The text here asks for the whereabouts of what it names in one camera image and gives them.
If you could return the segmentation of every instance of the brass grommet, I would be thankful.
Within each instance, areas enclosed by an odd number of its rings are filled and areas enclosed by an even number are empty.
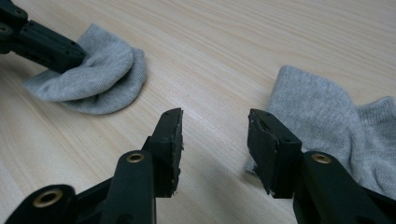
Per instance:
[[[64,193],[60,189],[50,189],[38,195],[33,201],[33,205],[37,208],[48,207],[58,202],[63,195]]]
[[[126,158],[126,160],[127,160],[128,162],[132,162],[132,163],[140,162],[140,161],[142,161],[143,159],[145,159],[145,155],[144,155],[144,154],[141,154],[141,153],[133,153],[133,154],[129,155],[129,156]]]
[[[328,164],[332,162],[332,159],[330,159],[329,157],[323,155],[323,154],[319,154],[316,153],[314,155],[312,155],[312,159],[314,161],[320,162],[320,163],[324,163],[324,164]]]

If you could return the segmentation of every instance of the wooden table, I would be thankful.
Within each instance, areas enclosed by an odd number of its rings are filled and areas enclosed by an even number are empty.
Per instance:
[[[140,149],[162,112],[184,110],[177,193],[158,223],[295,223],[291,200],[244,170],[248,111],[265,109],[291,64],[345,88],[357,105],[396,97],[396,3],[336,1],[14,0],[30,19],[78,39],[91,23],[146,52],[148,80],[127,108],[92,116],[42,102],[21,84],[45,70],[0,61],[0,221],[31,192],[82,192]]]

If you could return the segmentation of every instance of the gray sock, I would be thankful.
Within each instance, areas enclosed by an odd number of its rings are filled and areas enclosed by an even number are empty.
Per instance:
[[[367,189],[396,199],[396,105],[391,97],[354,106],[330,80],[291,66],[280,69],[267,108],[303,142],[329,153]],[[254,160],[246,168],[252,172]]]
[[[129,105],[146,80],[144,52],[94,24],[78,44],[87,52],[79,67],[63,74],[47,70],[23,86],[41,100],[84,113],[107,114]]]

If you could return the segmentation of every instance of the sock cuff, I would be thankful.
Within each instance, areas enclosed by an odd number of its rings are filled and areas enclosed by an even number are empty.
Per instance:
[[[371,125],[389,120],[396,120],[396,104],[390,96],[383,97],[367,105],[356,106],[361,123]]]

